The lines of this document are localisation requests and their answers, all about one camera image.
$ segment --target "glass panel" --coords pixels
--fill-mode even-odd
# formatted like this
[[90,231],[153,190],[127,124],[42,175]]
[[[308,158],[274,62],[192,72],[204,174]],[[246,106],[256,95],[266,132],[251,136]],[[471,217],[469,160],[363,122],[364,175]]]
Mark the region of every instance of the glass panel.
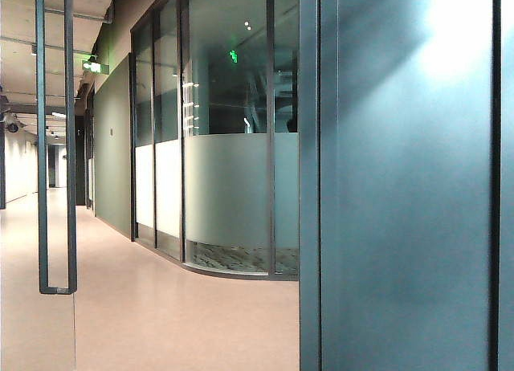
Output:
[[298,274],[299,0],[275,0],[275,270]]
[[265,6],[190,0],[183,85],[190,265],[269,267]]
[[150,21],[133,33],[136,57],[137,237],[153,246],[152,31]]
[[155,174],[157,248],[180,259],[181,155],[178,140],[177,7],[169,0],[155,19]]

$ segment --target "corridor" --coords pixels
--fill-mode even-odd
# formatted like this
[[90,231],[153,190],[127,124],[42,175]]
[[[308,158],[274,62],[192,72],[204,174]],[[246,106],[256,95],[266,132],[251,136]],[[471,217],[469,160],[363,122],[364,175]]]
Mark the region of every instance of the corridor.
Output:
[[[51,284],[66,283],[66,192],[49,190]],[[0,212],[8,371],[299,369],[298,283],[189,272],[77,207],[79,287],[38,291],[37,197]]]

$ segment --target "exit sign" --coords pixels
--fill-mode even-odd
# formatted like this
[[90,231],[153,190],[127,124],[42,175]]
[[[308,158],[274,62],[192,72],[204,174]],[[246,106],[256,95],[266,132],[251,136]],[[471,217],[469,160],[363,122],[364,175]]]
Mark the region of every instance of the exit sign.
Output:
[[95,72],[96,74],[106,74],[109,73],[109,65],[108,64],[100,64],[95,62],[89,62],[87,60],[82,61],[82,68],[84,70]]

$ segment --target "green wall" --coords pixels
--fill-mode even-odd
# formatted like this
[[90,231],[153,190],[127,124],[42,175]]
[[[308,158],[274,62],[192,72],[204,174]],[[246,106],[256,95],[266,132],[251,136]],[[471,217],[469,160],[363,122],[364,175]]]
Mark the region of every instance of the green wall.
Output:
[[96,216],[130,236],[128,56],[96,92],[94,115]]

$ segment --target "patterned carpet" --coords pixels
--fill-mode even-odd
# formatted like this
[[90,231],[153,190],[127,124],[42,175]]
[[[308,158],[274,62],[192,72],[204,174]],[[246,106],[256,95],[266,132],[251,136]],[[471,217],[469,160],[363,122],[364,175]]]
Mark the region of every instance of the patterned carpet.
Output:
[[[187,261],[201,267],[221,271],[267,272],[267,248],[222,247],[201,243],[187,243]],[[277,248],[276,272],[284,275],[298,274],[298,249]]]

